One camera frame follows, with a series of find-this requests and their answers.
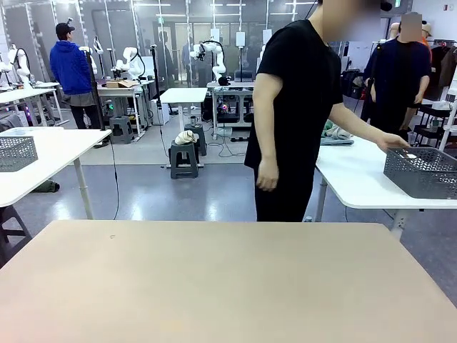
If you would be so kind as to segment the person's left hand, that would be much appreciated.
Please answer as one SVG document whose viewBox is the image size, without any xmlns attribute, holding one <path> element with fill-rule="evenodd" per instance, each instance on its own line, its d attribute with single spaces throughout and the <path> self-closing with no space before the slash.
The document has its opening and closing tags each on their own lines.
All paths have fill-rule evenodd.
<svg viewBox="0 0 457 343">
<path fill-rule="evenodd" d="M 376 145 L 384 152 L 387 152 L 389 149 L 403 149 L 410 147 L 410 144 L 400 136 L 383 132 L 379 138 L 377 138 Z"/>
</svg>

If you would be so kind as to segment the person's right hand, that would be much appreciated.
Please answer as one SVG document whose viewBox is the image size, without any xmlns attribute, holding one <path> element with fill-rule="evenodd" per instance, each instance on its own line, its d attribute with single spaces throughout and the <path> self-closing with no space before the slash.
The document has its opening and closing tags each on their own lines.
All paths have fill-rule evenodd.
<svg viewBox="0 0 457 343">
<path fill-rule="evenodd" d="M 275 159 L 262 159 L 258 167 L 256 186 L 266 192 L 273 191 L 278 183 L 278 166 Z"/>
</svg>

